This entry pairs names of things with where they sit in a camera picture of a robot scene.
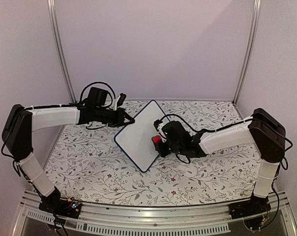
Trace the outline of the front aluminium rail frame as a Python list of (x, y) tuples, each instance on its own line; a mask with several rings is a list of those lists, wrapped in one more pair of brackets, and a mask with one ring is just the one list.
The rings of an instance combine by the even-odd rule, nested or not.
[(25, 191), (15, 236), (297, 236), (297, 225), (285, 192), (270, 194), (270, 219), (258, 231), (233, 219), (228, 203), (174, 207), (115, 206), (84, 202), (77, 219), (65, 218), (64, 227), (52, 214), (39, 209), (40, 199)]

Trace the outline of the right rear aluminium post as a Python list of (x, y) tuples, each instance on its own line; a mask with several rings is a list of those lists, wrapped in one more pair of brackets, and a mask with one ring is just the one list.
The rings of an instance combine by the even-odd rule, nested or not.
[(236, 91), (233, 97), (233, 104), (235, 106), (238, 105), (238, 102), (240, 100), (242, 88), (245, 83), (246, 74), (249, 68), (250, 59), (252, 56), (252, 52), (254, 49), (254, 43), (255, 38), (257, 34), (257, 28), (259, 24), (259, 18), (260, 18), (260, 11), (261, 11), (261, 0), (254, 0), (253, 2), (253, 11), (252, 11), (252, 19), (250, 23), (250, 30), (249, 30), (249, 36), (247, 40), (247, 46), (244, 54), (244, 60), (241, 66), (239, 80), (237, 83)]

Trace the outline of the red whiteboard eraser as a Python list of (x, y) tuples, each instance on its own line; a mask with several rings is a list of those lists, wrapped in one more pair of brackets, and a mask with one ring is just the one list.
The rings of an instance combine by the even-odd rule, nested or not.
[(152, 141), (154, 144), (157, 144), (158, 142), (161, 141), (161, 136), (156, 135), (156, 136), (152, 137)]

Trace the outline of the left rear aluminium post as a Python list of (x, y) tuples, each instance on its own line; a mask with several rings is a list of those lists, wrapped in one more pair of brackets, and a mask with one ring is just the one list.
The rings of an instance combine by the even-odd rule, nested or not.
[(65, 82), (65, 87), (67, 89), (70, 101), (76, 102), (74, 88), (73, 88), (73, 85), (72, 85), (72, 82), (70, 79), (70, 75), (69, 75), (69, 71), (68, 71), (64, 51), (63, 51), (55, 1), (47, 0), (47, 6), (48, 6), (48, 13), (49, 13), (49, 17), (50, 17), (53, 38), (54, 38), (54, 42), (55, 42), (55, 46), (56, 46), (56, 51), (57, 51), (57, 56), (59, 59), (61, 72), (62, 72), (63, 79)]

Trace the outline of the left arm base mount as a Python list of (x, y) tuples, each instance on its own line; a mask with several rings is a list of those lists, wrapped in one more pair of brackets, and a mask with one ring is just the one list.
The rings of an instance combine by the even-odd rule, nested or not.
[(48, 197), (42, 197), (39, 209), (64, 217), (78, 219), (82, 208), (82, 201), (74, 197), (63, 199), (60, 191), (55, 187)]

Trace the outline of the aluminium post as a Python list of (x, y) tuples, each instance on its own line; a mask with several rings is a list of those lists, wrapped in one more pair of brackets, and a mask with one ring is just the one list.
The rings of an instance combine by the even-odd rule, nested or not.
[(239, 80), (237, 83), (236, 91), (233, 97), (233, 104), (235, 106), (238, 105), (238, 102), (240, 100), (242, 88), (245, 83), (246, 74), (249, 68), (250, 59), (252, 56), (252, 52), (254, 49), (254, 43), (255, 38), (257, 34), (257, 28), (259, 24), (259, 18), (260, 18), (260, 11), (261, 11), (261, 0), (254, 0), (253, 2), (253, 11), (252, 11), (252, 19), (250, 23), (250, 30), (249, 30), (249, 36), (247, 40), (247, 46), (244, 54), (244, 60), (241, 66)]
[(50, 17), (53, 38), (54, 38), (54, 42), (55, 42), (55, 46), (56, 46), (56, 51), (57, 51), (57, 56), (59, 59), (61, 72), (62, 72), (63, 79), (65, 82), (65, 87), (67, 89), (70, 101), (76, 102), (74, 88), (73, 88), (73, 85), (72, 85), (72, 82), (70, 79), (70, 75), (69, 75), (69, 71), (68, 71), (64, 51), (63, 51), (55, 1), (47, 0), (47, 6), (48, 6), (48, 13), (49, 13), (49, 17)]

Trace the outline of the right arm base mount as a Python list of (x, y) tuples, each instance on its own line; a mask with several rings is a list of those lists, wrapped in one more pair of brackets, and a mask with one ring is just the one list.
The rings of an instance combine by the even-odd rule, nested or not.
[(260, 198), (252, 195), (249, 200), (228, 205), (232, 219), (243, 218), (271, 210), (268, 197)]

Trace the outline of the small whiteboard blue frame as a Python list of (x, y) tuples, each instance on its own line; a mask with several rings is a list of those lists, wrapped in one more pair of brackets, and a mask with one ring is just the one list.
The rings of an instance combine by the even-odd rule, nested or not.
[(164, 115), (158, 103), (151, 100), (134, 116), (134, 124), (125, 126), (114, 136), (117, 146), (142, 173), (158, 158), (151, 140), (158, 135), (153, 123)]

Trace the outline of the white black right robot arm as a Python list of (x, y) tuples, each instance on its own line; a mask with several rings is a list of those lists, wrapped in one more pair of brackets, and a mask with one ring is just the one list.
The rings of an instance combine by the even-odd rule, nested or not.
[(158, 134), (151, 140), (158, 154), (161, 157), (181, 155), (190, 163), (192, 158), (206, 157), (219, 150), (251, 145), (261, 164), (253, 188), (254, 197), (246, 202), (245, 210), (249, 214), (261, 210), (285, 157), (288, 140), (284, 126), (262, 108), (255, 109), (252, 115), (241, 121), (215, 130), (192, 129), (194, 135), (184, 128), (186, 124), (183, 118), (167, 123), (163, 118), (154, 121), (153, 126)]

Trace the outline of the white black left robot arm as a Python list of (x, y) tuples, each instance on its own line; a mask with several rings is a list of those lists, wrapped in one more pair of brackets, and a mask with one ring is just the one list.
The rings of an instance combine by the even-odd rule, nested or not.
[(126, 94), (91, 87), (87, 97), (69, 104), (25, 107), (13, 105), (2, 131), (1, 153), (10, 157), (18, 176), (24, 177), (38, 195), (46, 197), (45, 205), (53, 213), (61, 213), (63, 200), (36, 156), (35, 135), (42, 130), (67, 125), (89, 125), (98, 122), (109, 127), (133, 124), (134, 118), (122, 107)]

